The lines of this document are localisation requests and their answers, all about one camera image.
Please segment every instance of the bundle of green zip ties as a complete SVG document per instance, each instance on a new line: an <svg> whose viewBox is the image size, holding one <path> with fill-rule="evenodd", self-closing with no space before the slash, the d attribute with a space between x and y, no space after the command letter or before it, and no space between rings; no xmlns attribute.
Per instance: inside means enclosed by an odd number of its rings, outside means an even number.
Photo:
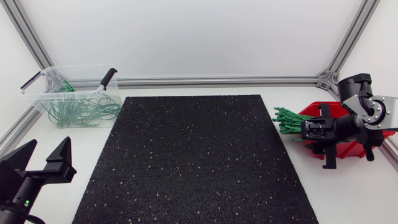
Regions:
<svg viewBox="0 0 398 224"><path fill-rule="evenodd" d="M309 115L296 114L285 108L275 107L274 110L279 112L275 113L278 117L272 121L280 122L279 128L282 134L301 134L301 123L314 118Z"/></svg>
<svg viewBox="0 0 398 224"><path fill-rule="evenodd" d="M66 80L63 82L65 86L60 85L58 93L75 91ZM56 99L49 103L48 108L42 103L41 105L47 111L49 120L59 128L68 127L71 124L97 126L102 121L116 118L121 109L121 105L107 94L102 94L99 98Z"/></svg>

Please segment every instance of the white table surface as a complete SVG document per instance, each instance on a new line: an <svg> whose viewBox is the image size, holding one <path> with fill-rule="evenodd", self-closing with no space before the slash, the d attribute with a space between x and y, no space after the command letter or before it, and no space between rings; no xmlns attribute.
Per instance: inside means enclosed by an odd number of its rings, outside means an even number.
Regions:
<svg viewBox="0 0 398 224"><path fill-rule="evenodd" d="M296 113L314 101L333 101L315 87L163 88L121 90L127 96L251 95L260 94L272 117L275 106ZM20 144L38 140L27 170L43 169L45 159L67 136L72 139L72 161L77 174L70 184L42 188L30 214L47 224L71 223L111 128L58 129L42 116ZM336 170L322 169L303 142L281 135L320 223L398 223L398 173L378 149L375 161L348 157L337 159Z"/></svg>

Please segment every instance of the metal frame bar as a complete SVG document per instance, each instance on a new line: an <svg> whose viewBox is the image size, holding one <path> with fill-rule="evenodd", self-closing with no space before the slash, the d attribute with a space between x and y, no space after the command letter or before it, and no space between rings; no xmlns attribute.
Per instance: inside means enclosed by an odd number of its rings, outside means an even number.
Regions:
<svg viewBox="0 0 398 224"><path fill-rule="evenodd" d="M41 69L53 63L34 32L18 0L0 0L10 20ZM363 33L380 0L363 0L343 41L326 70L314 77L237 77L237 78L174 78L174 79L122 79L120 88L186 88L235 86L317 86L338 100L336 83L339 72ZM12 125L0 139L0 157L13 150L40 117L32 106ZM398 171L398 144L391 138L380 150Z"/></svg>
<svg viewBox="0 0 398 224"><path fill-rule="evenodd" d="M0 0L12 23L17 29L26 47L41 69L53 66L53 63L37 37L18 0Z"/></svg>

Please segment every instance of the black rubber mat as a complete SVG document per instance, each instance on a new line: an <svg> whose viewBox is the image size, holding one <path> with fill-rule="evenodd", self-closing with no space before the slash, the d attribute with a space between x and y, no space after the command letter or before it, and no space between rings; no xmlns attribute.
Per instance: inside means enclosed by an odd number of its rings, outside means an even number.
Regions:
<svg viewBox="0 0 398 224"><path fill-rule="evenodd" d="M126 98L74 223L318 223L259 95Z"/></svg>

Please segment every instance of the plastic bin handle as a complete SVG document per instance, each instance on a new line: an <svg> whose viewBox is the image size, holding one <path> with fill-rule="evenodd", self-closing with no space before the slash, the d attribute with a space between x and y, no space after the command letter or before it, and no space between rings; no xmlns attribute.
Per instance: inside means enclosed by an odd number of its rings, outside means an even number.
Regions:
<svg viewBox="0 0 398 224"><path fill-rule="evenodd" d="M116 69L111 68L109 69L109 71L107 72L107 74L105 75L105 77L102 79L101 81L101 85L104 86L104 90L106 90L106 86L108 85L109 81L111 81L113 75L118 72Z"/></svg>
<svg viewBox="0 0 398 224"><path fill-rule="evenodd" d="M30 80L28 80L24 85L21 86L21 90L25 90L26 88L29 87L30 84L32 84L32 82L34 80L37 79L37 77L39 77L41 71L37 72L36 75L34 75L32 78L30 78Z"/></svg>

